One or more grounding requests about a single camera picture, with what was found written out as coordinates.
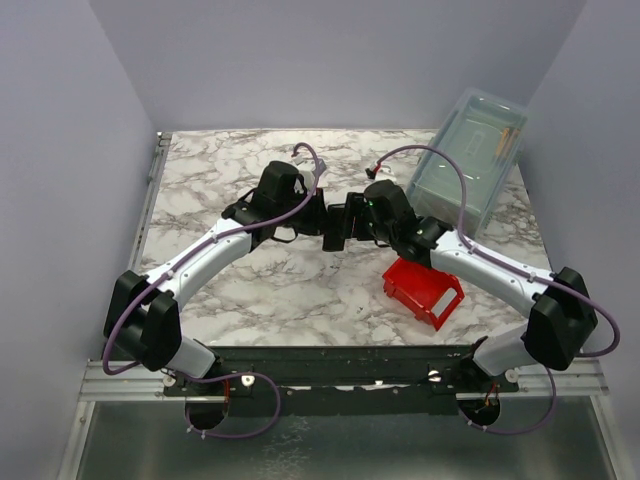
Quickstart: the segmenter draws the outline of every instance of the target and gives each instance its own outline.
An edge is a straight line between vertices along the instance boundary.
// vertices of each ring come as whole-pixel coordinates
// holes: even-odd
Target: gray wall
[[[54,478],[155,132],[84,0],[0,6],[0,477]]]
[[[437,127],[527,103],[584,0],[91,0],[159,129]]]
[[[579,269],[620,320],[621,346],[602,363],[638,472],[639,18],[638,2],[587,3],[531,101],[522,165],[552,265]],[[600,326],[592,346],[610,335]]]

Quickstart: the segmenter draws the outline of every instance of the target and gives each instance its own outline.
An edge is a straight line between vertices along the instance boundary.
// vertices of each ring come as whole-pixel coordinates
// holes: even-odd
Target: red box
[[[399,258],[383,275],[385,293],[400,301],[416,319],[440,330],[464,298],[458,279]]]

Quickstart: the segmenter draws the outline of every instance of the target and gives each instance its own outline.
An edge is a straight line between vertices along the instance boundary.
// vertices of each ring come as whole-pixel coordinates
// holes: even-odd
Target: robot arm
[[[131,271],[123,274],[116,282],[105,335],[111,334],[116,320],[133,298],[170,272],[169,280],[131,314],[116,344],[149,370],[168,368],[196,378],[205,377],[216,355],[206,346],[182,336],[179,312],[225,266],[274,238],[278,226],[290,227],[296,235],[322,235],[325,251],[343,250],[345,241],[352,238],[385,242],[400,257],[454,274],[511,305],[529,319],[527,326],[482,339],[470,354],[474,368],[489,376],[535,362],[564,370],[595,329],[593,309],[557,289],[527,281],[474,255],[459,242],[450,225],[433,217],[416,216],[402,189],[390,180],[375,182],[363,193],[349,193],[344,204],[328,207],[322,189],[318,189],[304,209],[281,225],[271,224],[249,233],[239,231],[211,242],[176,271],[172,270],[173,265],[212,236],[217,238],[224,231],[255,225],[291,210],[306,195],[305,183],[294,166],[271,162],[258,187],[251,192],[251,199],[245,196],[227,207],[215,226],[192,246],[144,277]],[[554,275],[495,252],[492,255],[588,295],[581,276],[573,270],[565,268]]]

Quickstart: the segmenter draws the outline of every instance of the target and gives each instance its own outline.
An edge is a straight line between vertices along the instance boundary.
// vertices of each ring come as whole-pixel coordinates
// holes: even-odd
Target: marble tabletop
[[[175,133],[144,246],[141,271],[187,248],[258,182],[271,160],[288,161],[293,145],[311,144],[328,171],[320,186],[331,203],[363,189],[364,169],[387,151],[427,143],[432,130],[247,130]],[[390,165],[406,184],[419,152]],[[518,169],[477,240],[530,265],[549,268]],[[524,318],[466,282],[465,299],[440,331],[417,321],[383,291],[381,275],[397,258],[372,243],[321,250],[321,238],[265,242],[225,268],[181,314],[183,333],[207,345],[429,345],[471,343],[521,325]]]

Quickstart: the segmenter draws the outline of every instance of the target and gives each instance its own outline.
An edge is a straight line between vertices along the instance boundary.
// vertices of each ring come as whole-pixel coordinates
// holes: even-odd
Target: clear plastic container
[[[525,109],[476,89],[468,89],[430,145],[447,153],[464,173],[467,185],[465,233],[474,238],[517,160]],[[449,164],[426,152],[407,187],[419,215],[455,225],[460,210],[460,180]]]

